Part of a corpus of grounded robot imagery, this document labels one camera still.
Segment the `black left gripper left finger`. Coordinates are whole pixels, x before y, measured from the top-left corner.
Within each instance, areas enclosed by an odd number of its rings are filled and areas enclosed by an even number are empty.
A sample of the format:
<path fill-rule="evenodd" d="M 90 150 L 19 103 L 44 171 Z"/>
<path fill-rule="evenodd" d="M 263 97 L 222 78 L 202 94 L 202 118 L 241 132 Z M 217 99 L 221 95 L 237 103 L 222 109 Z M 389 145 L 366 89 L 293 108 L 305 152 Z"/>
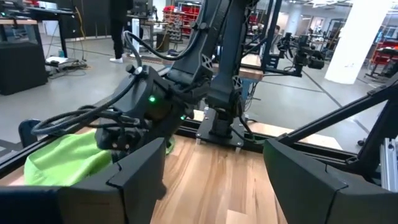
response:
<path fill-rule="evenodd" d="M 69 187 L 1 187 L 1 223 L 150 223 L 166 193 L 157 138 Z"/>

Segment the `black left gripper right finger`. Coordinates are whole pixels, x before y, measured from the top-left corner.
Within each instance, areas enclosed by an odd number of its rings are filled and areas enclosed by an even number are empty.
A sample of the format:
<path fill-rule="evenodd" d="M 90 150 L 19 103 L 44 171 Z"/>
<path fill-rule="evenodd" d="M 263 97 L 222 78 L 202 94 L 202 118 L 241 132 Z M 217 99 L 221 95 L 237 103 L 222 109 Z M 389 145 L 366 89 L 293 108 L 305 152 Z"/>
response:
<path fill-rule="evenodd" d="M 273 139 L 265 141 L 263 155 L 289 223 L 397 223 L 397 193 Z"/>

